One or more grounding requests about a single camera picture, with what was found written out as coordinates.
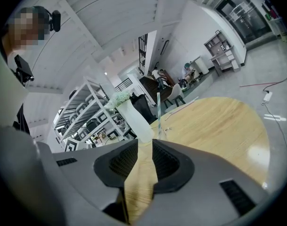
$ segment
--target wooden table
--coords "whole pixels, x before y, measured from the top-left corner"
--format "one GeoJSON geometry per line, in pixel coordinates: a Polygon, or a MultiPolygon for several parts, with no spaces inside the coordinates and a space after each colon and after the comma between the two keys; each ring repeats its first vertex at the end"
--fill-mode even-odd
{"type": "MultiPolygon", "coordinates": [[[[247,104],[226,97],[211,97],[185,104],[161,117],[168,127],[167,141],[219,155],[259,184],[266,180],[269,140],[262,120],[247,104]]],[[[151,124],[157,137],[157,121],[151,124]]],[[[139,144],[138,160],[125,181],[130,223],[149,206],[157,183],[151,142],[139,144]]]]}

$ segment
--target white column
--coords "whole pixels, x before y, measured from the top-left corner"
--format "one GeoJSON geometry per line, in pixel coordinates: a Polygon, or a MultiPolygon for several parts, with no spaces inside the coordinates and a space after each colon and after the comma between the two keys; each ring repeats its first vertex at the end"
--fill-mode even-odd
{"type": "Polygon", "coordinates": [[[94,59],[89,59],[89,66],[95,76],[94,80],[102,86],[107,96],[111,98],[116,91],[109,78],[105,75],[105,71],[94,59]]]}

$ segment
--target white vase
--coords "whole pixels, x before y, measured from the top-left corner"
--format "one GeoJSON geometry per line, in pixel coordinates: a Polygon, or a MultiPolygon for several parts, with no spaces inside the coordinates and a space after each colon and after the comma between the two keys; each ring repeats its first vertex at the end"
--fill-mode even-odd
{"type": "Polygon", "coordinates": [[[141,142],[146,143],[153,139],[154,131],[145,118],[133,107],[130,100],[118,106],[117,110],[141,142]]]}

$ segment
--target wall shelf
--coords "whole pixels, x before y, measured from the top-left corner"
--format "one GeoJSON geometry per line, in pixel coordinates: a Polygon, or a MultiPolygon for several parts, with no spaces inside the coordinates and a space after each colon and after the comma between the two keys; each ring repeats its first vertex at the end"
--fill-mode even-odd
{"type": "Polygon", "coordinates": [[[211,54],[210,60],[213,62],[215,69],[219,76],[222,74],[222,69],[224,67],[230,65],[233,70],[240,70],[240,66],[237,64],[234,55],[232,53],[233,46],[230,45],[230,43],[227,41],[225,35],[222,32],[219,32],[215,36],[213,36],[211,39],[209,39],[206,43],[204,43],[204,46],[208,49],[209,53],[211,54]],[[222,50],[221,46],[224,46],[228,49],[222,50]]]}

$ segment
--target round table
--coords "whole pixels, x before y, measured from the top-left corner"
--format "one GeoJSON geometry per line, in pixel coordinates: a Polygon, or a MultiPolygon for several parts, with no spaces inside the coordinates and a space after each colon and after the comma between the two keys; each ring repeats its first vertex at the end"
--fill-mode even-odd
{"type": "MultiPolygon", "coordinates": [[[[259,184],[265,182],[269,140],[262,120],[247,104],[227,97],[204,98],[170,111],[160,121],[164,130],[170,128],[167,141],[219,155],[259,184]]],[[[157,125],[157,121],[151,124],[154,138],[157,125]]],[[[151,142],[139,143],[137,162],[125,181],[130,223],[149,206],[155,183],[151,142]]]]}

